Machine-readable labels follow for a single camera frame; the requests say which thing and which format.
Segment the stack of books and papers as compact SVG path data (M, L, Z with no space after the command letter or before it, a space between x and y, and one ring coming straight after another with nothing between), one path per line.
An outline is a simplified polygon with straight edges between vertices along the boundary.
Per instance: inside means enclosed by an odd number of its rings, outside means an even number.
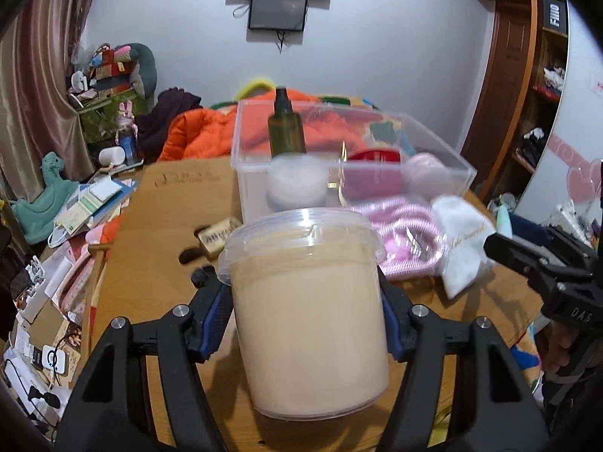
M136 188L136 181L120 181L108 176L80 185L52 221L48 247L57 248L72 237L107 223L129 201Z

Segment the black Fiio box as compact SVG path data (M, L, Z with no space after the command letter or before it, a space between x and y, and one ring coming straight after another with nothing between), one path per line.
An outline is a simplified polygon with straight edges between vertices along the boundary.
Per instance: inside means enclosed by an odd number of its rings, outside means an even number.
M567 36L567 7L561 0L543 0L543 28Z

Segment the tan 4B eraser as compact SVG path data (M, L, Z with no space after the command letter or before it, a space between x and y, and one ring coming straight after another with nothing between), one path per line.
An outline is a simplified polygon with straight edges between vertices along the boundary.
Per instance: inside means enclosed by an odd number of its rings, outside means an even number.
M227 239L242 226L242 222L234 216L224 218L195 233L201 251L208 259L216 258L224 249Z

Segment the beige lidded plastic tub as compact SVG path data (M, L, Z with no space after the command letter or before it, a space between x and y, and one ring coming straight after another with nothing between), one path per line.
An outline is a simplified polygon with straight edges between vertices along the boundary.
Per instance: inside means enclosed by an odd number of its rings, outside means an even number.
M240 226L219 256L251 400L271 418L363 409L389 384L378 265L360 213L288 210Z

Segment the red velvet pouch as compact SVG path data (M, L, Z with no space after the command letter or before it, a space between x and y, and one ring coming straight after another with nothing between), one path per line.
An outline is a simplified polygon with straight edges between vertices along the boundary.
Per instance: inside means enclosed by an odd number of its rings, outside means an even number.
M402 193L404 176L398 150L368 149L351 155L342 170L341 194L346 201L357 202Z

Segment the wooden wardrobe shelves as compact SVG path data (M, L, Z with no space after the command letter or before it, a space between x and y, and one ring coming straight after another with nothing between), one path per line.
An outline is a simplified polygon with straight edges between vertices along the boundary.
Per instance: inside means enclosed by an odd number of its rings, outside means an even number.
M543 0L537 0L536 51L517 133L511 147L507 189L521 197L536 173L560 105L568 55L567 36L543 28Z

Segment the grey plush toy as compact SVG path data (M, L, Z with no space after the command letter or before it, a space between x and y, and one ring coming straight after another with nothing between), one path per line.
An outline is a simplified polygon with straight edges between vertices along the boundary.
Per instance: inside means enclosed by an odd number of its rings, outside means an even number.
M133 64L130 85L140 98L151 98L158 82L152 51L144 44L128 43L115 48L115 60Z

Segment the clear plastic storage bin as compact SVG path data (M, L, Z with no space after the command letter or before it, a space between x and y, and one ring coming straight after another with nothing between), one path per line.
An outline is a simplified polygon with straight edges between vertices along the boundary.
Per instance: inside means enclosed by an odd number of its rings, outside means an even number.
M293 105L293 109L302 116L302 112L310 109L313 105L312 102L296 102ZM323 105L321 109L325 112L333 113L339 121L347 121L346 115L355 111L352 107L329 104ZM237 173L242 217L247 223L280 211L267 198L267 172L272 160L268 118L273 112L274 106L270 100L245 100L240 102L237 107L231 164ZM413 116L406 113L383 112L388 115L398 116L407 122L407 132L412 144L416 148L417 154L430 153L438 157L445 164L450 179L448 187L445 188L445 192L441 195L464 195L476 176L475 168L444 140L435 135L428 127L422 125ZM354 131L360 135L360 144L356 146L346 143L347 157L364 150L375 149L370 148L365 143L363 131L357 125ZM343 141L343 133L344 129L341 125L338 125L335 128L337 142L326 147L324 150L306 145L308 155L318 158L328 168L329 173L338 167L337 160L341 142ZM406 182L404 166L405 162L411 157L405 157L402 151L399 151L399 153L402 156L401 169L405 184L402 193L396 196L414 196L427 200L422 196L410 192ZM348 201L347 205L360 204L378 199L380 198L357 202ZM340 206L336 194L329 189L324 206Z

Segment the green storage box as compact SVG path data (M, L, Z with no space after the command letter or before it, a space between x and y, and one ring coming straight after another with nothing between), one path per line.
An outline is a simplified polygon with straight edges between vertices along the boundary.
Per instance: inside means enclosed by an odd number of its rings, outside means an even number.
M115 137L119 104L130 101L134 115L145 115L147 101L133 89L89 102L78 111L84 139L88 144L99 143Z

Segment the yellow curved pillow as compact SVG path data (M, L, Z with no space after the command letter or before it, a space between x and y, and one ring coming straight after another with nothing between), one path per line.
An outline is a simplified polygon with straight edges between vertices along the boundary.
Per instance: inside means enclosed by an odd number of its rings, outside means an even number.
M274 91L276 89L276 85L271 79L265 78L264 76L260 76L259 78L251 79L247 84L245 84L242 89L236 94L235 100L244 100L255 96L263 95L264 93L268 93Z

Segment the white cloth pouch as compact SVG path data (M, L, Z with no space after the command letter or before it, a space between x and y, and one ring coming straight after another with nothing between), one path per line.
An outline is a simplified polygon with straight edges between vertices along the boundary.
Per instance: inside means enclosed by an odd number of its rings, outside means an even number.
M457 196L439 196L431 202L448 242L448 261L442 271L445 294L452 300L491 270L484 242L495 226L472 204Z

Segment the dark green spray bottle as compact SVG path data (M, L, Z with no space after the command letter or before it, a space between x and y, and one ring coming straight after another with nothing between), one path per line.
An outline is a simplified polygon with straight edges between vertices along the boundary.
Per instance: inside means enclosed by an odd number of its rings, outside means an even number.
M293 110L285 88L275 91L274 113L268 118L268 129L273 157L307 152L302 117Z

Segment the orange puffer jacket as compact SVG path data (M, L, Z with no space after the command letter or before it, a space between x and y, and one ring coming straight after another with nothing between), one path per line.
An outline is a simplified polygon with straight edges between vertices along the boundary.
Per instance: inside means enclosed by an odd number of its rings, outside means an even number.
M337 142L335 128L344 129L343 141L350 145L360 144L360 135L354 131L361 117L374 108L358 97L316 96L289 89L288 98L293 102L312 102L314 105L301 113L306 145L324 150ZM350 106L355 111L349 121L339 121L323 105ZM236 102L224 107L191 109L177 115L168 127L167 139L158 159L176 161L192 158L215 158L231 153L237 115Z

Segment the wooden door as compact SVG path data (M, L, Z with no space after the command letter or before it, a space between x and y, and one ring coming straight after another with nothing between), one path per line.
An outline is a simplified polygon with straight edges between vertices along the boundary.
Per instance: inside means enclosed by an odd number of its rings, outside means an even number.
M476 169L471 190L481 201L494 189L523 108L536 51L533 17L524 5L496 5L487 71L462 148Z

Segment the small wall monitor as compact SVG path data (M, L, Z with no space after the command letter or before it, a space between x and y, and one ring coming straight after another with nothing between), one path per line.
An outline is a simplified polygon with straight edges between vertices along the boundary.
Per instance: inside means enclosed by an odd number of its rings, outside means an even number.
M247 28L251 31L301 33L308 0L251 0Z

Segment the white mug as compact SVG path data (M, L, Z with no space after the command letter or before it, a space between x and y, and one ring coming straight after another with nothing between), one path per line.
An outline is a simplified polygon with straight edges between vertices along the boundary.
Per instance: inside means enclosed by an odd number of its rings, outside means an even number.
M125 161L126 153L121 146L103 148L98 155L98 162L103 167L120 166Z

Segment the white round jar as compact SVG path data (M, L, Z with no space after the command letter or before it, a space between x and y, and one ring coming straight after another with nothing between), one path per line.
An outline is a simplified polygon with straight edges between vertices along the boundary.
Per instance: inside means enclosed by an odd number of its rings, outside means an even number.
M329 170L316 157L302 153L273 158L267 172L268 201L280 210L324 206Z

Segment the pink striped curtain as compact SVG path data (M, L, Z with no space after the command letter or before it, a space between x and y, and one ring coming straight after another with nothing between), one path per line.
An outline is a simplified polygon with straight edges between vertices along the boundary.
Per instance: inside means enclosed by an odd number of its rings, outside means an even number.
M1 28L1 196L35 200L43 157L54 152L70 180L94 169L67 99L70 61L93 0L20 0Z

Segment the pink bunny bottle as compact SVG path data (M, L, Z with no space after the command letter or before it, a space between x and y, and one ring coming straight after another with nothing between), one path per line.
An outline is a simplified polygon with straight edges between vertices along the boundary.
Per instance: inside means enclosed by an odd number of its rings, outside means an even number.
M119 104L116 123L116 142L125 152L126 164L138 162L137 126L134 121L133 103L130 100Z

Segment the dark purple garment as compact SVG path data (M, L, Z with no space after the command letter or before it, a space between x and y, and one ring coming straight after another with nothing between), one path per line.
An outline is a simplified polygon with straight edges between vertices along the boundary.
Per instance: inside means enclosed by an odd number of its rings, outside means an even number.
M138 152L146 164L154 163L161 155L172 120L183 112L201 108L201 97L180 88L170 88L158 95L147 115L137 115Z

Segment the colourful patchwork blanket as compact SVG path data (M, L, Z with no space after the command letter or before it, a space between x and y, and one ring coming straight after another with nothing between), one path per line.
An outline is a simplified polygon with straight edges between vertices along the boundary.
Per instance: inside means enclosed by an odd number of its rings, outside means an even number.
M388 115L362 97L320 95L319 99L329 105L367 109L367 112L350 112L346 116L363 131L364 141L370 148L398 149L405 157L417 154L404 119Z

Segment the teal rocking horse toy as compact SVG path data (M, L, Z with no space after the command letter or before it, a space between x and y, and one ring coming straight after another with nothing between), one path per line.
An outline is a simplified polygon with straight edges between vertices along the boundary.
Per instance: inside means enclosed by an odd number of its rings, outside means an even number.
M12 213L30 245L37 245L50 236L55 217L79 189L78 182L66 180L61 176L65 166L56 153L47 153L41 163L45 184L43 192L33 202L18 199L11 204Z

